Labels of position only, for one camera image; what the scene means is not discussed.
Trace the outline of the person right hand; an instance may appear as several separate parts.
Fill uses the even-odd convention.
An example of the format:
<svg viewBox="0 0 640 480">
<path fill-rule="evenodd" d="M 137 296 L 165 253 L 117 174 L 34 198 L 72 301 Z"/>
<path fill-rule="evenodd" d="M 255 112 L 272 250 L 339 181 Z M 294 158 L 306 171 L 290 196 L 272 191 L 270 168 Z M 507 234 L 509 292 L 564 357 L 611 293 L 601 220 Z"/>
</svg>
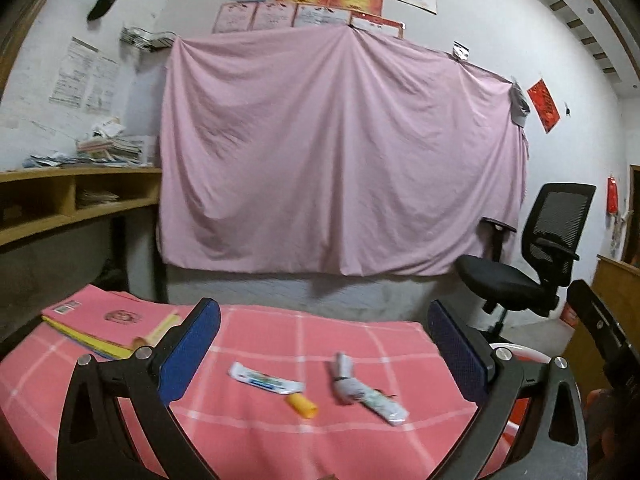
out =
<svg viewBox="0 0 640 480">
<path fill-rule="evenodd" d="M 584 406 L 589 479 L 639 478 L 639 401 L 608 389 L 591 391 Z"/>
</svg>

